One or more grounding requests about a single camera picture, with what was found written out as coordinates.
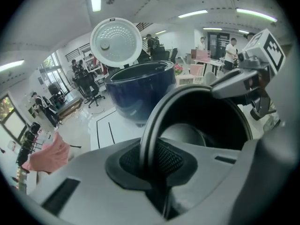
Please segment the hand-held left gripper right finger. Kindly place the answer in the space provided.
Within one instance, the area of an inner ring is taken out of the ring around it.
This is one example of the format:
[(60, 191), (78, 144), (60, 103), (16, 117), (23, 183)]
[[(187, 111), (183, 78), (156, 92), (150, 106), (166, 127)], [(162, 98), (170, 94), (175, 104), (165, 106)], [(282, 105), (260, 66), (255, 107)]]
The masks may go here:
[(245, 143), (227, 176), (170, 225), (287, 225), (299, 216), (299, 125)]

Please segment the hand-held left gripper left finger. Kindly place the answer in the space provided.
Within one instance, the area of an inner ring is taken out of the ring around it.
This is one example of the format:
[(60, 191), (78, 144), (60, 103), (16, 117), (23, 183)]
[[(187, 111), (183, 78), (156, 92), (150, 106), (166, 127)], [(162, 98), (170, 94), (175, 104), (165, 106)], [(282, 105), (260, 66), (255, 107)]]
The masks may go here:
[(74, 225), (158, 225), (163, 217), (142, 191), (126, 190), (114, 183), (105, 171), (105, 161), (113, 153), (138, 139), (116, 143), (83, 153), (51, 175), (43, 178), (29, 195), (40, 206), (65, 180), (77, 187), (58, 217)]

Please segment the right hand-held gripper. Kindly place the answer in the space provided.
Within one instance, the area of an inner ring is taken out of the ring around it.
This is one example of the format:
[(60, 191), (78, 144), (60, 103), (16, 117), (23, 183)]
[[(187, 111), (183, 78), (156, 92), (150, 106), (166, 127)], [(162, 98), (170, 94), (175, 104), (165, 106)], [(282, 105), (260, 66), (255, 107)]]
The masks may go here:
[(238, 97), (239, 105), (251, 105), (251, 117), (258, 121), (265, 115), (277, 112), (265, 88), (278, 74), (285, 62), (279, 43), (268, 29), (252, 37), (238, 54), (239, 68), (226, 73), (210, 86), (216, 99)]

